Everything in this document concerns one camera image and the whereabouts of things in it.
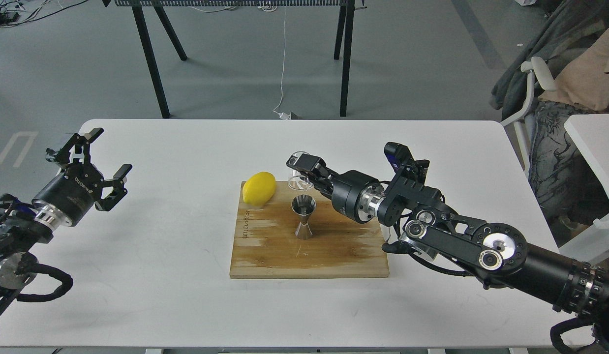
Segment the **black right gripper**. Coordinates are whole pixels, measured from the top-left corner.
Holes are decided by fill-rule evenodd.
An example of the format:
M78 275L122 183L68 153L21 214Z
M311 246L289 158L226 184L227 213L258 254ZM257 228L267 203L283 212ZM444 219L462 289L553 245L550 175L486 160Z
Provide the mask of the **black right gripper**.
M336 211L357 223L364 224L376 217L376 209L383 199L381 181L356 170L343 174L327 168L316 155L303 154L290 166L303 175L298 179L306 189L314 188L332 201Z

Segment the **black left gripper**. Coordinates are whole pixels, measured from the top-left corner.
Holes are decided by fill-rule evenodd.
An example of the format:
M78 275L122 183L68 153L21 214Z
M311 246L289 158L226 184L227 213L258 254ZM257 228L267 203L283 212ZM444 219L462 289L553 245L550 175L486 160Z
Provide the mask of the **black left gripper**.
M74 227L93 204L98 211L110 211L127 195L125 182L132 164L123 164L111 179L104 180L91 163L90 145L103 132L104 128L93 128L84 135L71 135L59 150L46 148L46 161L63 171L32 200L38 210L35 222L46 227ZM105 188L111 191L103 197Z

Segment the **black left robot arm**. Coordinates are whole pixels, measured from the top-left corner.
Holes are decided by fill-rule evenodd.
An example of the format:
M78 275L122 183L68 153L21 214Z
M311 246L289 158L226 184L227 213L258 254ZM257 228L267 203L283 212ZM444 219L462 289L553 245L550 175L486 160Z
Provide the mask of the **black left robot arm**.
M110 211L126 194L123 164L111 179L91 163L91 144L104 132L94 128L73 134L58 150L48 148L46 159L60 172L24 203L14 195L0 197L0 316L14 301L47 302L60 298L73 286L68 273L40 264L30 249L48 243L59 226L74 227L91 207Z

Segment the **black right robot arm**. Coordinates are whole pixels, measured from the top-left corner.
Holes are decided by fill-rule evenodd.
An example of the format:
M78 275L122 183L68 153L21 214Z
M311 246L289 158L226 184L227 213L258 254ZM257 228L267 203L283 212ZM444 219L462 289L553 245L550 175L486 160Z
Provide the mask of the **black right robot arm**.
M446 275L473 276L486 290L517 289L556 312L574 313L550 329L554 348L574 353L562 334L590 326L594 343L609 353L609 269L531 244L509 224L460 215L440 190L425 185L428 160L413 159L399 143L387 143L384 153L395 172L390 181L356 170L338 174L322 158L302 151L286 165L349 219L392 227L397 241L384 243L384 252L409 255Z

